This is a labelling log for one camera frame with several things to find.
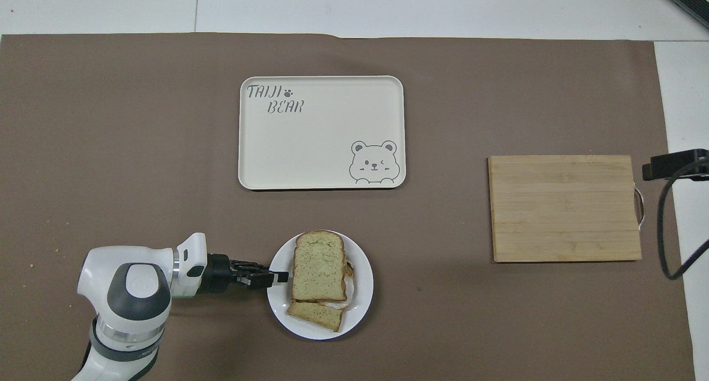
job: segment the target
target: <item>tray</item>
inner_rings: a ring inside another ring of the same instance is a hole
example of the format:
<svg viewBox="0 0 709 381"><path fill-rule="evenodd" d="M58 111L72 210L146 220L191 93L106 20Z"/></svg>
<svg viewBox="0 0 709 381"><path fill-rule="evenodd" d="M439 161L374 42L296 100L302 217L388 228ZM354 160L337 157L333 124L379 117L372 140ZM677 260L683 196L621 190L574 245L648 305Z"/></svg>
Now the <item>tray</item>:
<svg viewBox="0 0 709 381"><path fill-rule="evenodd" d="M246 189L386 189L406 177L394 76L253 76L240 91Z"/></svg>

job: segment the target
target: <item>bread slice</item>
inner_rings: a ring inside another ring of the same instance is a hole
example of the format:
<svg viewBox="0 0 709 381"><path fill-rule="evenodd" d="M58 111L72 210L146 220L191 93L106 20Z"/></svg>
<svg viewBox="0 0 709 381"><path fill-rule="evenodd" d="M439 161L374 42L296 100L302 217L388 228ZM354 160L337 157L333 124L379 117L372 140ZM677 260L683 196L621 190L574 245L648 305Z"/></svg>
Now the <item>bread slice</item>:
<svg viewBox="0 0 709 381"><path fill-rule="evenodd" d="M342 238L314 230L296 240L293 257L294 301L344 301L347 255Z"/></svg>
<svg viewBox="0 0 709 381"><path fill-rule="evenodd" d="M340 323L342 323L342 310L322 303L293 301L286 313L324 328L329 328L335 333L340 330Z"/></svg>

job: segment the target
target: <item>white table surface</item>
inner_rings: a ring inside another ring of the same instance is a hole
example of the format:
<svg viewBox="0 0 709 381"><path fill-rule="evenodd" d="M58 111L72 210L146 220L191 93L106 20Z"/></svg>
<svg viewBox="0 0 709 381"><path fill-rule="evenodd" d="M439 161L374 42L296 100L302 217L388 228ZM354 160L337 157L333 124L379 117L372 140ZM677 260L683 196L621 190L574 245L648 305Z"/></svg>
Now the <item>white table surface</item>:
<svg viewBox="0 0 709 381"><path fill-rule="evenodd" d="M709 30L669 0L0 0L4 34L195 31L653 40L669 151L709 148ZM683 258L709 238L708 188L674 188ZM707 255L684 283L696 379L709 381Z"/></svg>

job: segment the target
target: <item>wooden cutting board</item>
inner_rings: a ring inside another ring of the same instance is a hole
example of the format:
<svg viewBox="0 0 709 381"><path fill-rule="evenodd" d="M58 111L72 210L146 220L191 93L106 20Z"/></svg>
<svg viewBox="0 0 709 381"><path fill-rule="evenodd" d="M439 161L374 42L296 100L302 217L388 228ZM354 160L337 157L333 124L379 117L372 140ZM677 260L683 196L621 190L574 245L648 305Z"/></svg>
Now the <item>wooden cutting board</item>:
<svg viewBox="0 0 709 381"><path fill-rule="evenodd" d="M639 260L630 156L488 159L496 262Z"/></svg>

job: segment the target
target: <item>bear illustration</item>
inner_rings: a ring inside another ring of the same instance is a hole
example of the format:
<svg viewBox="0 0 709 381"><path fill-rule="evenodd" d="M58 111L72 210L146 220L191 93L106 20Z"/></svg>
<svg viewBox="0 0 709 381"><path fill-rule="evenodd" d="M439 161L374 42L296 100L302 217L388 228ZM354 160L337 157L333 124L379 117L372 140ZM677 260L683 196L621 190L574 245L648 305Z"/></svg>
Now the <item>bear illustration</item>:
<svg viewBox="0 0 709 381"><path fill-rule="evenodd" d="M350 176L356 180L355 184L393 184L400 168L394 153L397 144L385 141L381 146L368 146L362 141L352 144L352 164Z"/></svg>

